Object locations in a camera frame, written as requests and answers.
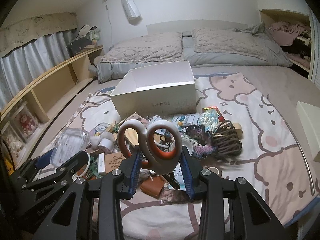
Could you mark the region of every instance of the brown leather wallet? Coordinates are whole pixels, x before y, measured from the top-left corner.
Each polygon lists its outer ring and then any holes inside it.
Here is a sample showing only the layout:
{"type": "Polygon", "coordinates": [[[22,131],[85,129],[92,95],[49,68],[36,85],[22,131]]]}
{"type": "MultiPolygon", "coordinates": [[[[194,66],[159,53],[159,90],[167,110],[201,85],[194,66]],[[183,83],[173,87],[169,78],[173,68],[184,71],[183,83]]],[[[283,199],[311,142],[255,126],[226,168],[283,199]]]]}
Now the brown leather wallet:
{"type": "Polygon", "coordinates": [[[151,178],[148,178],[144,182],[141,183],[140,189],[143,193],[158,198],[161,190],[164,186],[164,179],[161,176],[153,177],[153,181],[151,178]]]}

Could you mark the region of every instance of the scissors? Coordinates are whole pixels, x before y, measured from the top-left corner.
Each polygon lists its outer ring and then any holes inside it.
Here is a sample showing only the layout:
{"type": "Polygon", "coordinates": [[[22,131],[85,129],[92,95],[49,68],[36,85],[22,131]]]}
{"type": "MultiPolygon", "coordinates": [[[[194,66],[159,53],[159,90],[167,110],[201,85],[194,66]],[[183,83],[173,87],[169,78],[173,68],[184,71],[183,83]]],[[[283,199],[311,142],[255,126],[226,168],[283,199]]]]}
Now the scissors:
{"type": "Polygon", "coordinates": [[[131,157],[131,153],[125,145],[124,132],[128,128],[134,129],[138,133],[138,143],[142,154],[148,159],[143,161],[141,167],[153,170],[158,175],[164,175],[173,172],[177,166],[181,151],[182,139],[178,128],[171,122],[159,120],[145,129],[143,124],[138,120],[127,120],[119,128],[117,141],[121,153],[126,158],[131,157]],[[158,129],[168,130],[175,141],[175,147],[170,152],[161,151],[155,144],[153,133],[158,129]]]}

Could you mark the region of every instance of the gray curtain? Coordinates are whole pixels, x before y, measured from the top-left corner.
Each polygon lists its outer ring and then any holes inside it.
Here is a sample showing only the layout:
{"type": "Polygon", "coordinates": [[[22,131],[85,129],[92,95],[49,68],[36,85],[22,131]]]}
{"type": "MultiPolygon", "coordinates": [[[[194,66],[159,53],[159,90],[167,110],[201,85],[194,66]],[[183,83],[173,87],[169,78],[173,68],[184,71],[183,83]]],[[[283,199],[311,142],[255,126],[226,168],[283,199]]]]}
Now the gray curtain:
{"type": "Polygon", "coordinates": [[[70,58],[72,31],[43,36],[0,58],[0,109],[50,68],[70,58]]]}

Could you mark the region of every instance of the display box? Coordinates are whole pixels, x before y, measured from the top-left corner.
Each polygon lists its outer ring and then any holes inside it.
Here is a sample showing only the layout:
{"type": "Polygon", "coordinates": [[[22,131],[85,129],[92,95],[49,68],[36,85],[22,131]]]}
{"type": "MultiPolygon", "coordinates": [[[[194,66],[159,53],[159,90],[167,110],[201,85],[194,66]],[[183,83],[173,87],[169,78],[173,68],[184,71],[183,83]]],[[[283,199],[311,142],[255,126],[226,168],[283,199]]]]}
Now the display box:
{"type": "Polygon", "coordinates": [[[130,70],[110,95],[121,118],[196,112],[196,88],[188,61],[130,70]]]}

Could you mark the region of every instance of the cardboard box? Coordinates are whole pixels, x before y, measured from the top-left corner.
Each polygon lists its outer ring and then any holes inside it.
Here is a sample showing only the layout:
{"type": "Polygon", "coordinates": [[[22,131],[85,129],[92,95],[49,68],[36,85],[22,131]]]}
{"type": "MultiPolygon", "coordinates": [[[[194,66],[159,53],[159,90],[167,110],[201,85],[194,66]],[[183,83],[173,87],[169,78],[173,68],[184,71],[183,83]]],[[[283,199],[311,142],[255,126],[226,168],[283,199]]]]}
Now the cardboard box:
{"type": "Polygon", "coordinates": [[[315,162],[320,162],[320,108],[298,101],[297,112],[315,162]]]}
{"type": "Polygon", "coordinates": [[[196,112],[196,87],[188,61],[130,70],[111,94],[121,118],[196,112]]]}

